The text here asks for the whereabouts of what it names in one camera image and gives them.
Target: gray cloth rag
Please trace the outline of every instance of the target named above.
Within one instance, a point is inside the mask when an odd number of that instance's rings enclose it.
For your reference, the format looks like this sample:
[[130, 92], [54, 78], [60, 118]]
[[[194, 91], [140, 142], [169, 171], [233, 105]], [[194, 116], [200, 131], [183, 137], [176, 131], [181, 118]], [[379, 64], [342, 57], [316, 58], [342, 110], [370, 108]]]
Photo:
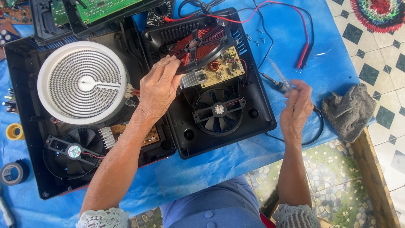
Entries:
[[354, 142], [373, 116], [375, 106], [367, 86], [356, 84], [344, 97], [332, 92], [322, 101], [322, 113], [340, 137]]

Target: blue tarp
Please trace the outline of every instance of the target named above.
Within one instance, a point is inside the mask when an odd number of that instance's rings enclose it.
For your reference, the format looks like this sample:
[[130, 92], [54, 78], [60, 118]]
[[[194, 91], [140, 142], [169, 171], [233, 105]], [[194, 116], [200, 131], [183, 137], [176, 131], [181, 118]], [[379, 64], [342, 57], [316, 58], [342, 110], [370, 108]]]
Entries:
[[[178, 0], [176, 3], [176, 16], [180, 2]], [[271, 5], [261, 9], [265, 17], [266, 28], [274, 38], [274, 47], [270, 57], [288, 79], [302, 79], [311, 85], [313, 87], [312, 101], [320, 107], [321, 100], [330, 95], [332, 91], [343, 95], [350, 86], [359, 83], [359, 80], [326, 2], [324, 0], [284, 0], [284, 2], [302, 7], [311, 13], [314, 23], [315, 46], [306, 68], [302, 73], [296, 73], [295, 66], [306, 42], [301, 17], [294, 9], [287, 6]], [[254, 7], [254, 4], [252, 1], [226, 0], [214, 7], [213, 11], [228, 7], [241, 9]], [[183, 8], [183, 13], [193, 10], [195, 10], [193, 6], [187, 5]], [[241, 20], [249, 18], [252, 12], [253, 10], [240, 12]], [[144, 13], [135, 16], [140, 29], [144, 27], [145, 17]], [[305, 18], [310, 33], [309, 20], [307, 16]], [[260, 41], [260, 47], [257, 47], [254, 42], [249, 42], [256, 62], [259, 64], [270, 45], [270, 40], [258, 32], [258, 29], [262, 28], [258, 14], [255, 14], [249, 22], [244, 23], [243, 27], [253, 41]], [[17, 25], [15, 28], [23, 37], [32, 33], [32, 26]], [[266, 44], [261, 42], [263, 37], [266, 37]], [[263, 65], [260, 71], [278, 79], [268, 62]], [[5, 60], [0, 62], [0, 74], [0, 93], [4, 96], [7, 93], [7, 88], [11, 86]], [[285, 99], [282, 94], [270, 88], [268, 81], [263, 79], [263, 82], [276, 119], [279, 119], [280, 112], [285, 106]], [[19, 122], [18, 115], [6, 113], [5, 109], [2, 107], [0, 111], [0, 129], [2, 129], [0, 133], [0, 142], [2, 143], [0, 164], [4, 165], [17, 159], [23, 159], [30, 163], [25, 141], [10, 141], [5, 136], [6, 127], [11, 123]], [[320, 118], [314, 113], [304, 127], [303, 141], [312, 139], [319, 127]], [[282, 138], [279, 126], [271, 134]], [[336, 132], [326, 122], [320, 139], [304, 149], [335, 138], [337, 138]], [[283, 154], [284, 144], [265, 134], [189, 160], [180, 159], [176, 153], [166, 160], [138, 169], [120, 207], [129, 211], [131, 215], [136, 215], [278, 161], [283, 158]], [[26, 182], [11, 187], [4, 186], [3, 188], [6, 201], [19, 228], [74, 227], [79, 218], [79, 210], [86, 193], [85, 188], [43, 201], [38, 196], [32, 169]], [[6, 227], [3, 218], [0, 219], [0, 224], [0, 227]]]

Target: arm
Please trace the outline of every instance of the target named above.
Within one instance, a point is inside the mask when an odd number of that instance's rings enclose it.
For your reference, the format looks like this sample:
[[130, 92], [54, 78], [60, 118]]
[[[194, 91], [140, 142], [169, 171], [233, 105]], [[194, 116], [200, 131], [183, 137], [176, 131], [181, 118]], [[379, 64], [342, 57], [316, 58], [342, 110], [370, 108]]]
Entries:
[[183, 76], [175, 75], [179, 65], [180, 61], [175, 56], [167, 56], [156, 63], [141, 80], [140, 104], [120, 140], [94, 174], [79, 216], [88, 210], [118, 208], [138, 168], [142, 141], [176, 96]]
[[302, 129], [313, 110], [312, 88], [302, 80], [291, 80], [296, 88], [285, 94], [286, 107], [280, 115], [280, 126], [286, 143], [279, 176], [280, 204], [311, 207], [308, 180], [302, 157]]

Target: yellow tape roll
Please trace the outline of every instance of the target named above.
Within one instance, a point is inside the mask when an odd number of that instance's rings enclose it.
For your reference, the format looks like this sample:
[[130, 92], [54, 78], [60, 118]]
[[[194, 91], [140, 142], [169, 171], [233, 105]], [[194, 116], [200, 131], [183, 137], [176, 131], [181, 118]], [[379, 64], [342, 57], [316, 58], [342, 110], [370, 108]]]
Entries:
[[24, 132], [21, 124], [12, 123], [6, 128], [6, 136], [9, 140], [23, 140]]

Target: colorful doormat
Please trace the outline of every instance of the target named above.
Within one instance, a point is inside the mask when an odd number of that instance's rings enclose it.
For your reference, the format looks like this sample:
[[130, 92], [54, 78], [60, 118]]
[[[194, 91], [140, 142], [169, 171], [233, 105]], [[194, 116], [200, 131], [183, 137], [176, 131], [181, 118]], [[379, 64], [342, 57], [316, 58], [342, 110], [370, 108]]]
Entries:
[[397, 31], [405, 20], [403, 0], [351, 0], [357, 19], [379, 33]]

